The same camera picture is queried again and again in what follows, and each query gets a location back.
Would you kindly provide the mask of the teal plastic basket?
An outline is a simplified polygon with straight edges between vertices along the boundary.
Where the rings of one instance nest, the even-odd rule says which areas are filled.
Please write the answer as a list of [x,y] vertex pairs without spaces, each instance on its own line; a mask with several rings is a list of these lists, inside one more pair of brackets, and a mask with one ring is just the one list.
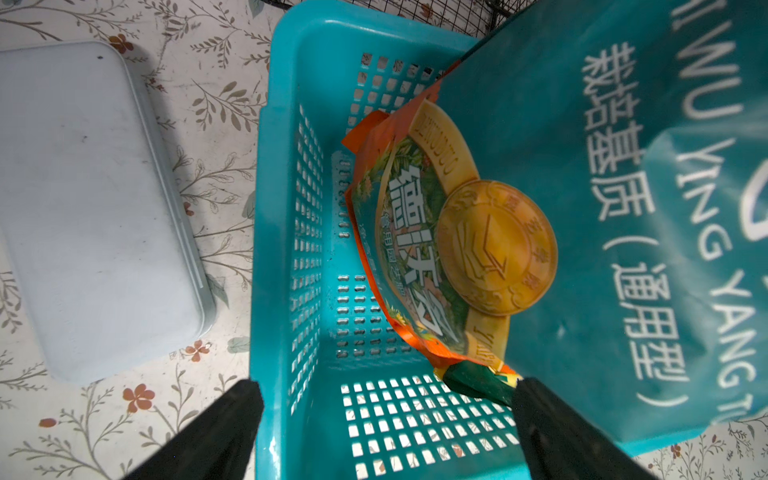
[[[528,476],[512,408],[496,402],[503,384],[473,394],[470,367],[439,368],[387,319],[347,201],[349,132],[410,102],[484,39],[343,1],[305,1],[278,22],[255,189],[259,477]],[[622,442],[582,417],[633,455],[707,428]]]

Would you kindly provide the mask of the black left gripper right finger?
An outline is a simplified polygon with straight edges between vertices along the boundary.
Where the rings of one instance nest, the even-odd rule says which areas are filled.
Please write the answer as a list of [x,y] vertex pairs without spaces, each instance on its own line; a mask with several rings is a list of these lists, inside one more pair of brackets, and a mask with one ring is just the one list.
[[653,477],[534,378],[518,382],[512,411],[533,479],[641,480]]

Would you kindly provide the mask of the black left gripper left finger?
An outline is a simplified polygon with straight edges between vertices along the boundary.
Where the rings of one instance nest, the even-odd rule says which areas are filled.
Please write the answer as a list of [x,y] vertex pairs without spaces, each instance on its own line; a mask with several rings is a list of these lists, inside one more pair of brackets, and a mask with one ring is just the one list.
[[242,479],[264,412],[260,386],[241,379],[128,479]]

